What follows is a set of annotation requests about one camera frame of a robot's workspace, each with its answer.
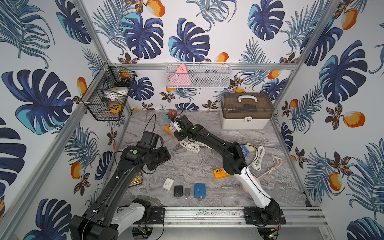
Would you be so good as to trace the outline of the white charger plug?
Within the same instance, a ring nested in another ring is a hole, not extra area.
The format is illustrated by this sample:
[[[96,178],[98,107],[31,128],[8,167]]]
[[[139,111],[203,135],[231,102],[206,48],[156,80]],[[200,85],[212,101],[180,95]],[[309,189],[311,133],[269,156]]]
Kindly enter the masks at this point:
[[[166,191],[169,191],[174,184],[174,180],[170,178],[166,178],[164,184],[163,184],[163,189]]]

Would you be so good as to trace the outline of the black charger plug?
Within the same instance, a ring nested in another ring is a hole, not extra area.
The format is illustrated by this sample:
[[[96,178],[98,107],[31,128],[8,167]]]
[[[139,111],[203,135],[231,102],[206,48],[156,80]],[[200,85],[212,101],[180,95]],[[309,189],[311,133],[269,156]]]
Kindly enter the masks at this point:
[[[175,197],[182,197],[184,195],[184,187],[181,185],[174,187],[174,196]]]

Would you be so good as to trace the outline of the small grey plug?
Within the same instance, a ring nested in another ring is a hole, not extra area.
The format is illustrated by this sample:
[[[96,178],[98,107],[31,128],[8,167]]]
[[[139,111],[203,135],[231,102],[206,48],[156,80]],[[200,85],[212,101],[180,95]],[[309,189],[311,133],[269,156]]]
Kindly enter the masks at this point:
[[[190,188],[185,188],[184,190],[184,195],[186,198],[191,196],[191,189]]]

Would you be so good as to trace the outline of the blue cube adapter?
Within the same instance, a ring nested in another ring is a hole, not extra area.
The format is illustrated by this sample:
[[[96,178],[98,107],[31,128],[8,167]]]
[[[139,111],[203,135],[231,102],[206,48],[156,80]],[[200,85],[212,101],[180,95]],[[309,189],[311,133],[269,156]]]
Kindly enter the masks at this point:
[[[195,186],[194,186],[194,198],[195,199],[205,199],[206,198],[206,185],[195,184]]]

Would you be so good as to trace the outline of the orange power strip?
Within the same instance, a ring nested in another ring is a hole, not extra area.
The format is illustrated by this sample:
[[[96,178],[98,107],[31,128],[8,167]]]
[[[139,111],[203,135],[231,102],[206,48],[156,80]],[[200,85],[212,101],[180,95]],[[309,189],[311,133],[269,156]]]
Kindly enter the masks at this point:
[[[216,180],[224,179],[230,176],[231,175],[228,174],[223,168],[214,170],[214,177]]]
[[[174,125],[166,125],[165,126],[165,131],[167,134],[169,134],[170,136],[172,136],[173,138],[176,138],[174,136],[174,133],[177,131],[177,129],[175,128]]]

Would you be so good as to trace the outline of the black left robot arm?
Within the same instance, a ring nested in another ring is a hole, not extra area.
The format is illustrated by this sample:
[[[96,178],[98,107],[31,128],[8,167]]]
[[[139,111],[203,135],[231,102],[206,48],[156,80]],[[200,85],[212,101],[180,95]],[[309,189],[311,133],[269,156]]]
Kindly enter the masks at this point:
[[[170,160],[172,157],[166,147],[152,149],[150,145],[138,143],[128,146],[121,155],[117,170],[99,194],[93,205],[82,216],[73,216],[69,228],[74,240],[117,240],[119,234],[133,223],[141,220],[146,207],[134,203],[128,213],[117,220],[115,217],[118,204],[129,185],[139,174],[144,165],[149,169]]]

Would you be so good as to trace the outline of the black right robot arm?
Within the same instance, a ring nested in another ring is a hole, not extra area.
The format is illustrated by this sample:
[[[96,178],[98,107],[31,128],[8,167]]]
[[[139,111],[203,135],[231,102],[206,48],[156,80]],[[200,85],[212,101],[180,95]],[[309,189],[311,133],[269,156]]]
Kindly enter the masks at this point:
[[[256,178],[250,173],[239,143],[228,142],[211,134],[202,125],[194,125],[187,116],[173,118],[172,124],[176,128],[174,137],[179,141],[188,139],[202,143],[222,156],[224,170],[229,175],[234,176],[254,200],[257,218],[260,219],[262,225],[286,223],[280,205],[263,190]]]

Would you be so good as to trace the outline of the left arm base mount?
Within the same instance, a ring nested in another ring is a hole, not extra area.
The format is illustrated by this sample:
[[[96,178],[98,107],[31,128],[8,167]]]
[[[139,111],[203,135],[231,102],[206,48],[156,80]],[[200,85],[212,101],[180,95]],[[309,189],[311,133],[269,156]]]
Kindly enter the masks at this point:
[[[163,207],[146,208],[143,217],[135,221],[133,225],[162,225],[164,223],[166,209]]]

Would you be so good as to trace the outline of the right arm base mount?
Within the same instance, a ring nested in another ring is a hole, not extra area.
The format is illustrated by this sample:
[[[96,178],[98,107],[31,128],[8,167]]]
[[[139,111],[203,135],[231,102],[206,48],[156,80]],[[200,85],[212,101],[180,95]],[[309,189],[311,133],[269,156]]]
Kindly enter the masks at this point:
[[[270,210],[258,207],[245,207],[244,217],[247,225],[264,227],[267,225],[287,224],[283,210],[280,208]]]

